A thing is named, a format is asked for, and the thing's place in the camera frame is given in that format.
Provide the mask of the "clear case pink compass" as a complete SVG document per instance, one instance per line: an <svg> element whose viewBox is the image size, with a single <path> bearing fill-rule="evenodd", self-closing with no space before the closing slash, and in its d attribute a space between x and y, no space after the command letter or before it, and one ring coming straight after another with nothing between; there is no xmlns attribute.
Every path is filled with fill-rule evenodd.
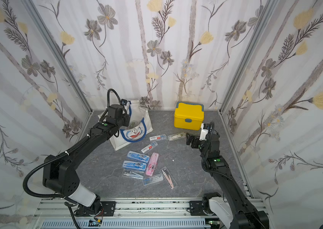
<svg viewBox="0 0 323 229"><path fill-rule="evenodd" d="M164 179L167 181L168 185L171 189L175 189L177 187L177 183L171 173L169 172L167 167L164 167L161 169L161 173L164 177Z"/></svg>

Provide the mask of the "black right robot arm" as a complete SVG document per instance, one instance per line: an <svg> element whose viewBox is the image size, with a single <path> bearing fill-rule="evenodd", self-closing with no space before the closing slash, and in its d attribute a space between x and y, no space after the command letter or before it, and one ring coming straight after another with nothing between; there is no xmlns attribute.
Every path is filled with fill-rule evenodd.
<svg viewBox="0 0 323 229"><path fill-rule="evenodd" d="M218 134L207 134L205 140L186 135L186 145L197 148L202 158L201 165L217 182L229 206L220 196L208 196L204 203L207 214L215 214L227 229L269 229L269 218L248 200L234 179L231 169L220 155Z"/></svg>

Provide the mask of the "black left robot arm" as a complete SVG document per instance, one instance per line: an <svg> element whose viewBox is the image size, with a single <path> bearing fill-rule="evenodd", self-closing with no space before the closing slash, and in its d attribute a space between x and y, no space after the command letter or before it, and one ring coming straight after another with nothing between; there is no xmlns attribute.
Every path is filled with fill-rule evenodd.
<svg viewBox="0 0 323 229"><path fill-rule="evenodd" d="M98 146L115 134L119 134L121 127L129 125L131 113L128 107L111 105L107 115L90 128L84 138L60 153L63 156L61 159L51 162L55 156L48 156L45 159L48 164L43 168L43 186L60 194L66 200L91 207L97 195L81 184L76 169Z"/></svg>

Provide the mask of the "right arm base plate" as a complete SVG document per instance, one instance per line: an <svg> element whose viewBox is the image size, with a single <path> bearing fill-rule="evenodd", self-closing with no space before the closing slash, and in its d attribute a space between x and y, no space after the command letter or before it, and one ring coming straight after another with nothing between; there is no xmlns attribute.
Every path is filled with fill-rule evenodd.
<svg viewBox="0 0 323 229"><path fill-rule="evenodd" d="M213 216L215 215L212 211L204 205L203 201L189 201L189 208L187 211L191 216Z"/></svg>

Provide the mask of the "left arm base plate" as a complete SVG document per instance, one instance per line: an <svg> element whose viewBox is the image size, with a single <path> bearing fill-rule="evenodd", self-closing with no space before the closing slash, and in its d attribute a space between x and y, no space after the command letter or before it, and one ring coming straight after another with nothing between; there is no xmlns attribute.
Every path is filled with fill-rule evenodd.
<svg viewBox="0 0 323 229"><path fill-rule="evenodd" d="M90 216L104 216L112 217L115 212L116 202L115 201L100 201L95 202L90 207L79 205L75 210L74 215L77 217L90 217Z"/></svg>

